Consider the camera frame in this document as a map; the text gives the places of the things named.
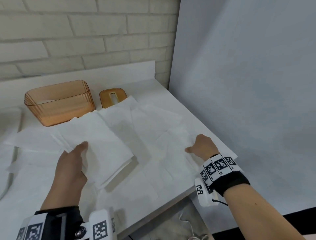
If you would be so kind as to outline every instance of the white towel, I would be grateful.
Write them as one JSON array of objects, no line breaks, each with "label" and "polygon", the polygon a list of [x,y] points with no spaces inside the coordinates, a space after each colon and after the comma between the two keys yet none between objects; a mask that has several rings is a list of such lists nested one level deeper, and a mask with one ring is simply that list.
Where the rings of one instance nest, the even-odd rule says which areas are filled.
[{"label": "white towel", "polygon": [[51,128],[52,137],[67,152],[88,141],[83,173],[89,182],[104,188],[133,156],[130,149],[108,128],[97,111]]}]

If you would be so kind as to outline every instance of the tissue box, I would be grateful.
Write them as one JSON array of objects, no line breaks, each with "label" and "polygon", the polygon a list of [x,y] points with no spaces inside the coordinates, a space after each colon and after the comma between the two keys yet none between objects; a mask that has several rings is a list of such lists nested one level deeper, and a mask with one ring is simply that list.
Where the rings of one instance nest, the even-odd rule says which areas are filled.
[{"label": "tissue box", "polygon": [[82,80],[34,88],[25,94],[24,103],[44,126],[67,122],[95,110],[89,87]]}]

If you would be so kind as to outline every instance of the white cable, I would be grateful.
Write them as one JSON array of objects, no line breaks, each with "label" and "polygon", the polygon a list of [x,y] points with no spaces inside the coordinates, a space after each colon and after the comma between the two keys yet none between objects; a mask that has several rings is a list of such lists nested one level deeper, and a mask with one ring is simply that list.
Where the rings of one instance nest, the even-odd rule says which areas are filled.
[{"label": "white cable", "polygon": [[180,214],[179,220],[182,221],[182,222],[186,222],[186,223],[190,224],[191,231],[192,231],[192,237],[189,237],[188,240],[207,240],[207,239],[209,239],[209,236],[208,236],[208,235],[205,235],[205,236],[203,236],[202,238],[198,238],[198,237],[194,236],[192,224],[191,224],[189,221],[187,221],[187,220],[182,220],[182,219],[181,219],[182,215],[183,215],[183,211],[182,211],[182,213]]}]

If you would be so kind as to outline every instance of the black wrist strap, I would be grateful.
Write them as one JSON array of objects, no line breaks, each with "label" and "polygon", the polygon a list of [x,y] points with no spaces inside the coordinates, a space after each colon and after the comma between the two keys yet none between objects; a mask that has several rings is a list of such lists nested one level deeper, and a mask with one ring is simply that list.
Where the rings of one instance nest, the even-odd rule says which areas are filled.
[{"label": "black wrist strap", "polygon": [[43,229],[43,237],[45,240],[60,239],[62,229],[62,216],[66,216],[65,239],[75,239],[75,233],[78,231],[83,219],[80,215],[79,207],[62,207],[35,212],[35,215],[48,213]]},{"label": "black wrist strap", "polygon": [[227,189],[243,183],[250,185],[244,174],[238,171],[221,176],[212,183],[211,187],[223,197]]}]

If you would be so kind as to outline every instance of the white table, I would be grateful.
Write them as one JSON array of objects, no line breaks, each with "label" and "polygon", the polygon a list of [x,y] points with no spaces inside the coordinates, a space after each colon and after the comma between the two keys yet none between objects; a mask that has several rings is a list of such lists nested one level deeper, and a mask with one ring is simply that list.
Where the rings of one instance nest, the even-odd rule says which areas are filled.
[{"label": "white table", "polygon": [[[140,104],[151,103],[157,107],[180,114],[187,125],[195,132],[211,137],[219,151],[237,156],[219,140],[204,124],[173,97],[158,81],[154,79],[155,62],[133,63],[120,66],[83,70],[71,73],[17,79],[0,82],[0,108],[23,106],[24,94],[33,88],[72,80],[85,80],[90,88],[97,110],[101,109],[99,92],[104,89],[123,88],[128,96],[132,95]],[[43,127],[39,121],[23,107],[25,117],[22,128]],[[151,219],[168,209],[195,190],[192,178],[173,182],[159,198],[152,203],[150,209],[124,209],[126,222],[118,228],[118,239],[126,237]]]}]

